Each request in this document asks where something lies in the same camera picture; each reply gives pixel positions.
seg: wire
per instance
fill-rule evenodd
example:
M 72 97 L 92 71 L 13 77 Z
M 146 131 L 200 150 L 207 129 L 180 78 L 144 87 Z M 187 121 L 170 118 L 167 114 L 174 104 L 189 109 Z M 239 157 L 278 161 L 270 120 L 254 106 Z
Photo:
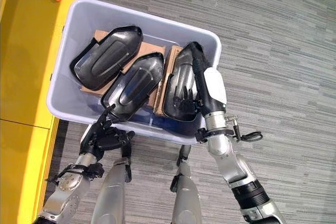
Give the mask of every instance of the wire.
M 263 139 L 263 135 L 261 134 L 261 131 L 255 131 L 247 135 L 242 135 L 240 138 L 244 142 L 256 142 Z

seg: black molded part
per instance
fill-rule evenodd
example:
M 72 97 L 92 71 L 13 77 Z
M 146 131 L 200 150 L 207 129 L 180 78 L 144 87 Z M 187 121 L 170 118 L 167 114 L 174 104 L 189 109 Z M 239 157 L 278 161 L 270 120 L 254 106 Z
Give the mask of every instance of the black molded part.
M 149 98 L 162 78 L 163 55 L 153 52 L 137 59 L 126 74 L 120 73 L 101 98 L 111 106 L 110 113 L 121 122 L 127 121 Z
M 86 88 L 99 90 L 139 52 L 142 39 L 137 26 L 116 28 L 99 42 L 92 39 L 71 62 L 71 72 Z
M 176 57 L 163 102 L 163 113 L 178 121 L 193 121 L 197 115 L 192 91 L 195 82 L 192 49 L 190 43 Z
M 257 207 L 269 201 L 269 197 L 258 180 L 235 187 L 232 192 L 241 209 Z
M 197 94 L 201 99 L 200 110 L 203 116 L 208 115 L 214 111 L 225 111 L 224 104 L 213 99 L 208 91 L 204 71 L 211 67 L 210 63 L 204 56 L 202 46 L 197 42 L 191 42 L 190 47 L 193 52 L 193 71 L 195 74 L 195 81 L 197 87 Z
M 53 222 L 51 220 L 48 220 L 43 217 L 37 217 L 36 220 L 33 222 L 33 224 L 55 224 L 56 222 Z

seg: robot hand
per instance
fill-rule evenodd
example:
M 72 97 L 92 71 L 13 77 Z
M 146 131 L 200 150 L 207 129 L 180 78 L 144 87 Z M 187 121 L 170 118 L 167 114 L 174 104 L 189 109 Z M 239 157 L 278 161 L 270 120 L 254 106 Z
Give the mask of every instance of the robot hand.
M 49 180 L 56 184 L 55 192 L 48 198 L 43 210 L 34 224 L 68 223 L 78 209 L 80 199 L 89 190 L 90 181 L 102 177 L 104 169 L 97 161 L 104 151 L 122 148 L 122 156 L 130 157 L 130 140 L 134 132 L 110 127 L 107 120 L 109 108 L 98 118 L 97 122 L 86 129 L 74 164 L 68 165 L 60 174 Z M 127 180 L 131 180 L 130 162 L 125 166 Z
M 207 142 L 208 151 L 215 158 L 219 172 L 232 190 L 247 222 L 285 224 L 277 206 L 267 196 L 252 168 L 236 148 L 237 141 L 259 140 L 261 133 L 241 136 L 238 117 L 225 116 L 226 94 L 222 75 L 210 66 L 200 44 L 192 44 L 198 106 L 206 124 L 206 129 L 199 129 L 196 139 Z M 228 121 L 233 122 L 234 131 L 227 129 Z

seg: black cable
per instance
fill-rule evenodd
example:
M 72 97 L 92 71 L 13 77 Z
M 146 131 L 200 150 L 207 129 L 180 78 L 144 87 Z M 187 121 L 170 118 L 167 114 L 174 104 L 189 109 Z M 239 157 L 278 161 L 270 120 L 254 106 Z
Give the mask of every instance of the black cable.
M 263 135 L 261 134 L 261 131 L 255 131 L 247 135 L 242 135 L 240 138 L 245 142 L 256 142 L 263 139 Z
M 261 131 L 255 131 L 255 132 L 251 132 L 247 135 L 240 135 L 240 131 L 239 131 L 239 126 L 238 125 L 234 125 L 233 129 L 235 131 L 235 138 L 237 138 L 237 142 L 239 141 L 244 141 L 244 142 L 255 142 L 255 141 L 259 141 L 261 139 L 263 139 L 263 135 L 261 134 Z

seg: cardboard box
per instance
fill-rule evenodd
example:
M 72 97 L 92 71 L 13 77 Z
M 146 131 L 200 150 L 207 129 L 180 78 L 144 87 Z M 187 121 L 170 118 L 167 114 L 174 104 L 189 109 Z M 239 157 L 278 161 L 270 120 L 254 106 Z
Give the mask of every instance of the cardboard box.
M 97 41 L 100 41 L 102 40 L 106 35 L 108 34 L 107 31 L 101 31 L 101 30 L 96 30 L 94 32 L 94 38 L 97 40 Z M 153 44 L 149 44 L 149 43 L 146 43 L 146 42 L 141 42 L 141 46 L 140 46 L 140 49 L 139 49 L 139 52 L 138 54 L 132 58 L 122 69 L 122 73 L 126 73 L 130 67 L 133 65 L 133 63 L 141 56 L 143 55 L 147 55 L 151 52 L 160 52 L 164 55 L 165 53 L 165 47 L 160 47 L 160 46 L 156 46 L 156 45 L 153 45 Z M 97 95 L 103 95 L 106 93 L 106 91 L 110 88 L 110 86 L 113 84 L 115 78 L 110 81 L 108 84 L 106 84 L 103 88 L 97 90 L 97 91 L 93 91 L 93 90 L 90 90 L 90 89 L 87 89 L 86 87 L 82 86 L 81 87 L 81 91 L 83 92 L 88 92 L 88 93 L 92 93 L 92 94 L 97 94 Z M 148 103 L 147 103 L 147 106 L 153 108 L 154 107 L 154 103 L 155 103 L 155 98 L 156 98 L 156 93 L 157 93 L 157 88 L 154 89 L 152 91 L 152 93 L 150 94 L 149 96 L 149 100 L 148 100 Z
M 164 96 L 166 92 L 168 78 L 169 78 L 169 75 L 173 72 L 175 59 L 177 55 L 179 55 L 182 49 L 183 48 L 179 46 L 172 46 L 172 49 L 169 55 L 167 56 L 166 62 L 164 64 L 163 77 L 157 87 L 158 91 L 156 93 L 156 99 L 154 103 L 153 112 L 156 115 L 165 116 L 163 113 L 163 101 L 164 101 Z

